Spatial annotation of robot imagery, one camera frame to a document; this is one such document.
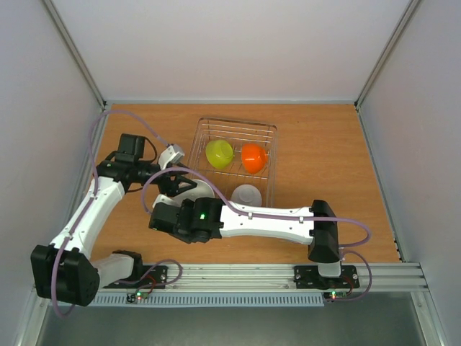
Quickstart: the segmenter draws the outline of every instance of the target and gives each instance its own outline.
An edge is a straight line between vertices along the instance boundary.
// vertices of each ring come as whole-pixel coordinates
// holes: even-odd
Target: white wall
[[[30,253],[66,221],[98,107],[40,1],[0,3],[0,43],[0,345],[12,345]]]
[[[353,102],[408,0],[55,0],[106,99]]]
[[[461,2],[426,0],[363,106],[396,228],[461,345]]]

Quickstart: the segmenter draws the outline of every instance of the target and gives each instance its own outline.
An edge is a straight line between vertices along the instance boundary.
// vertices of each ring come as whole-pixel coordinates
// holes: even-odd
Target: dish rack
[[[234,159],[224,169],[214,168],[205,155],[208,142],[216,139],[226,140],[233,148]],[[247,143],[255,143],[267,152],[267,163],[256,174],[249,174],[242,165],[241,148]],[[237,186],[251,184],[261,193],[262,206],[272,207],[276,154],[277,128],[275,125],[203,117],[197,124],[187,166],[205,175],[228,199],[231,198]]]

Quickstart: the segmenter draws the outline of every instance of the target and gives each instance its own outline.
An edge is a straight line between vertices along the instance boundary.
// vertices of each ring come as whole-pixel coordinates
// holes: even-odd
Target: black mounting plate
[[[343,279],[348,278],[353,288],[359,288],[359,278],[357,269],[354,265],[342,265],[340,278],[325,278],[318,274],[316,265],[297,265],[294,267],[296,288],[299,289],[316,289],[331,290],[338,288],[351,288],[350,284]]]
[[[143,266],[143,272],[147,272],[151,266],[150,265],[144,265]],[[156,281],[156,283],[165,283],[168,279],[168,267],[165,265],[158,265],[155,267],[153,270],[149,272],[149,275]],[[111,283],[110,285],[107,285],[104,288],[138,288],[143,285],[149,285],[152,283],[152,280],[149,278],[142,279],[139,283],[133,284],[133,285],[128,285],[126,283]],[[165,288],[164,285],[160,286],[155,286],[154,290],[163,290]]]

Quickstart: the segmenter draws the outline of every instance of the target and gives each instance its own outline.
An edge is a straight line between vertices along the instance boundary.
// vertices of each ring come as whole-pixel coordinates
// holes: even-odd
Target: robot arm
[[[149,228],[166,232],[186,243],[202,242],[231,236],[269,236],[308,245],[308,258],[318,264],[321,276],[341,274],[338,226],[333,221],[307,221],[308,216],[335,217],[327,202],[314,200],[310,207],[276,209],[248,207],[233,203],[248,216],[236,214],[217,198],[197,198],[175,203],[159,196],[153,206]],[[252,218],[253,214],[273,218]],[[277,217],[299,216],[297,220]]]
[[[119,279],[138,280],[141,277],[142,258],[133,252],[116,251],[106,259],[94,263],[89,260],[99,232],[131,184],[144,185],[152,174],[161,170],[161,166],[171,166],[184,156],[178,146],[170,145],[160,156],[161,165],[141,161],[144,140],[144,137],[123,134],[118,150],[97,167],[98,191],[94,193],[93,179],[84,200],[59,235],[50,245],[35,247],[31,262],[39,296],[51,297],[52,270],[60,249],[62,255],[55,279],[59,301],[86,306],[99,288]],[[168,196],[178,195],[197,185],[182,173],[165,174],[152,184],[158,185],[160,192]]]
[[[158,164],[153,164],[152,161],[140,160],[143,150],[144,137],[122,135],[118,150],[97,167],[99,188],[96,194],[93,181],[79,208],[59,235],[50,245],[35,247],[31,262],[39,296],[51,297],[52,270],[59,251],[62,254],[55,277],[56,297],[59,301],[87,306],[99,288],[120,279],[140,279],[143,274],[140,254],[119,250],[100,261],[90,263],[89,260],[105,221],[131,184],[144,185],[153,174],[171,166],[171,163],[180,164],[179,160],[184,156],[178,146],[170,145],[161,154]],[[170,197],[197,186],[196,182],[184,177],[184,172],[169,172],[151,183],[158,185],[161,193],[151,215],[149,227],[152,229],[164,231],[186,243],[205,243],[210,239],[230,236],[286,239],[308,245],[308,258],[318,263],[320,275],[338,277],[341,274],[336,222],[303,220],[306,216],[334,216],[324,201],[315,200],[311,207],[298,209],[235,205],[249,213],[275,217],[252,218],[251,214],[236,214],[216,198],[197,198],[195,201],[184,199],[181,205],[178,199],[172,200]],[[287,221],[277,219],[277,216],[299,216],[299,219]]]

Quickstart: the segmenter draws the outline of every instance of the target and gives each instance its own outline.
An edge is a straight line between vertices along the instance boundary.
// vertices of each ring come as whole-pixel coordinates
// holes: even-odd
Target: wooden surface
[[[134,112],[169,142],[188,154],[197,121],[217,116],[273,123],[278,128],[274,207],[309,206],[326,200],[337,216],[355,218],[373,232],[371,241],[357,248],[370,262],[397,262],[392,234],[352,105],[114,105]],[[149,136],[136,120],[112,115],[104,133],[98,160],[115,150],[121,133]],[[154,141],[158,150],[161,144]],[[147,158],[152,152],[146,146]],[[157,187],[148,193],[151,204]],[[235,237],[206,244],[185,244],[148,228],[149,217],[140,204],[140,192],[126,195],[115,207],[94,246],[92,260],[116,249],[140,252],[145,262],[174,258],[184,263],[301,263],[307,247],[281,239]],[[363,230],[339,225],[341,243],[362,239]],[[359,259],[349,255],[349,262]]]

